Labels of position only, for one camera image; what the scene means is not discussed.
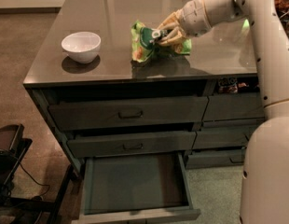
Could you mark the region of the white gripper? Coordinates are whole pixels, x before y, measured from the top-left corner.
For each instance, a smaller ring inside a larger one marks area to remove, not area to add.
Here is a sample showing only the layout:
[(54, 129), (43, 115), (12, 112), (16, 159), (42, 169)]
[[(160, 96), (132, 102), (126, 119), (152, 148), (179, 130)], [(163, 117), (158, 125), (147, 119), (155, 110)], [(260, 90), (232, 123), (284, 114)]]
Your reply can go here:
[(181, 44), (188, 37), (199, 37), (212, 29), (206, 15), (204, 0), (187, 2), (180, 11), (174, 11), (159, 26), (159, 30), (172, 30), (159, 40), (161, 46)]

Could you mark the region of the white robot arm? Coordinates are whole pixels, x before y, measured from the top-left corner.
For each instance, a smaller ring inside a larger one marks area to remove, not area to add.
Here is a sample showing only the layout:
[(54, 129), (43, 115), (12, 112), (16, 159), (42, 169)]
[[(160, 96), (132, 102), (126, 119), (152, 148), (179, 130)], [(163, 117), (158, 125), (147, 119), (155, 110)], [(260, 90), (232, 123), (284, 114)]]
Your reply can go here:
[(266, 121), (251, 136), (242, 171), (239, 224), (289, 224), (289, 39), (275, 0), (192, 0), (160, 28), (170, 46), (246, 17)]

